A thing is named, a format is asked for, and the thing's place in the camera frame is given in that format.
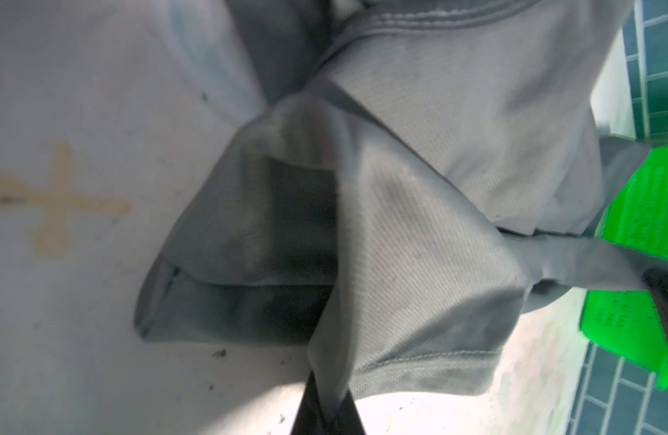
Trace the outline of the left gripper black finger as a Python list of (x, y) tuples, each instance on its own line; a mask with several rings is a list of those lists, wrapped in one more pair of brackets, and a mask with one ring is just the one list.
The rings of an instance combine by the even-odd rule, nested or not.
[(350, 391), (347, 391), (333, 417), (324, 416), (315, 375), (311, 372), (305, 384), (291, 435), (366, 435), (366, 431)]

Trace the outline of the grey t shirt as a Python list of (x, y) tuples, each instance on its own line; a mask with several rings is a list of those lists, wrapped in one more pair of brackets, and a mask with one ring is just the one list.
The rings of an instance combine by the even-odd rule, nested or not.
[(487, 390), (521, 314), (629, 279), (593, 237), (646, 159), (590, 96), (629, 1), (230, 1), (268, 109), (139, 292), (148, 342), (303, 345), (322, 413)]

